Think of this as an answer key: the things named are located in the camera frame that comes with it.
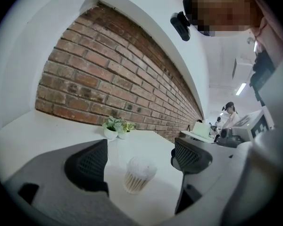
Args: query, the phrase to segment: brick wall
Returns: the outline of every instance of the brick wall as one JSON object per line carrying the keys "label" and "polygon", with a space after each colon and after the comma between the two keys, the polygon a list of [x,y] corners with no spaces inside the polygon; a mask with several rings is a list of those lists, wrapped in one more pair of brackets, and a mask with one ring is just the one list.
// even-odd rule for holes
{"label": "brick wall", "polygon": [[63,33],[44,66],[35,108],[101,125],[109,115],[170,141],[201,118],[174,64],[135,23],[99,4]]}

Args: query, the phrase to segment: fluorescent light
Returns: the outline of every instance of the fluorescent light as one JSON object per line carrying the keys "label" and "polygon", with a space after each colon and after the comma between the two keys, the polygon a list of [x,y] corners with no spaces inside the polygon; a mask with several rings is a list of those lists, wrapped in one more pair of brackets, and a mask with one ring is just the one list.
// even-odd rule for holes
{"label": "fluorescent light", "polygon": [[254,52],[256,52],[257,45],[258,45],[258,43],[257,43],[257,41],[255,41]]}
{"label": "fluorescent light", "polygon": [[236,93],[237,96],[241,94],[241,92],[243,91],[243,89],[244,89],[245,86],[246,86],[246,83],[243,83],[243,84],[240,86],[239,90],[238,90],[237,93]]}

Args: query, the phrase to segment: potted plant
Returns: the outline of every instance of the potted plant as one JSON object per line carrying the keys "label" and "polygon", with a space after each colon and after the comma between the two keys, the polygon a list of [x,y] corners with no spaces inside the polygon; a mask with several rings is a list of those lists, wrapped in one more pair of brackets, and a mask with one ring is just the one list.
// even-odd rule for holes
{"label": "potted plant", "polygon": [[118,133],[118,137],[121,139],[126,139],[129,135],[129,132],[132,130],[135,130],[135,124],[126,120],[122,120],[122,128]]}
{"label": "potted plant", "polygon": [[104,135],[108,139],[115,139],[122,130],[122,120],[109,116],[108,122],[103,124]]}

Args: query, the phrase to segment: green plant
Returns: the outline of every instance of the green plant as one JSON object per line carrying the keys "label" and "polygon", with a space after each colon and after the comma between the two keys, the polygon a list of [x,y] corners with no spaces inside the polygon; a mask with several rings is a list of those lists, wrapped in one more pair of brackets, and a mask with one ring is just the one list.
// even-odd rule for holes
{"label": "green plant", "polygon": [[136,125],[123,119],[122,127],[123,132],[130,132],[131,130],[135,130]]}
{"label": "green plant", "polygon": [[122,131],[123,126],[122,126],[122,119],[116,119],[112,116],[109,116],[108,122],[103,124],[103,128],[107,128],[108,130],[111,131]]}

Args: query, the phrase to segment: white counter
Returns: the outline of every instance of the white counter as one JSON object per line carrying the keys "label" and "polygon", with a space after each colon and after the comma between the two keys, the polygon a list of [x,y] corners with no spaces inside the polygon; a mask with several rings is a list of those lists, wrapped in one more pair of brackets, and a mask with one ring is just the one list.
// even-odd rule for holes
{"label": "white counter", "polygon": [[[102,127],[31,111],[0,130],[0,180],[6,181],[37,155],[103,138]],[[173,148],[173,143],[153,131],[133,131],[126,140],[108,141],[104,180],[110,199],[141,225],[153,225],[174,215],[183,175],[170,163]],[[126,164],[133,156],[148,157],[158,168],[139,195],[122,188]]]}
{"label": "white counter", "polygon": [[199,141],[202,141],[202,142],[214,143],[214,140],[215,140],[214,138],[210,138],[210,137],[209,138],[200,137],[200,136],[194,134],[193,132],[187,131],[187,130],[182,130],[181,133],[184,133],[184,134],[186,134],[186,135],[188,135],[188,136],[190,136],[192,138],[195,138],[195,139],[197,139]]}

